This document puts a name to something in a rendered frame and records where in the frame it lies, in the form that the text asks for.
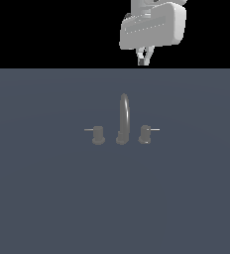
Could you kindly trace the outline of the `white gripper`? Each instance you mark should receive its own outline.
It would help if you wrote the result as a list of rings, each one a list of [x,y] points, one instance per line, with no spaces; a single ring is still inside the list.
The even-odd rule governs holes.
[[[183,5],[184,2],[132,2],[131,17],[121,25],[120,49],[136,49],[138,65],[149,65],[154,47],[178,45],[185,29]]]

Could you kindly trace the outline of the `grey curved faucet spout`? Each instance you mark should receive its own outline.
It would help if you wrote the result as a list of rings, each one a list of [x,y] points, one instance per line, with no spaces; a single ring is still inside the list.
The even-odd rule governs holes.
[[[129,98],[126,93],[123,93],[120,99],[120,130],[118,131],[116,143],[119,145],[125,145],[129,141],[129,133],[130,133]]]

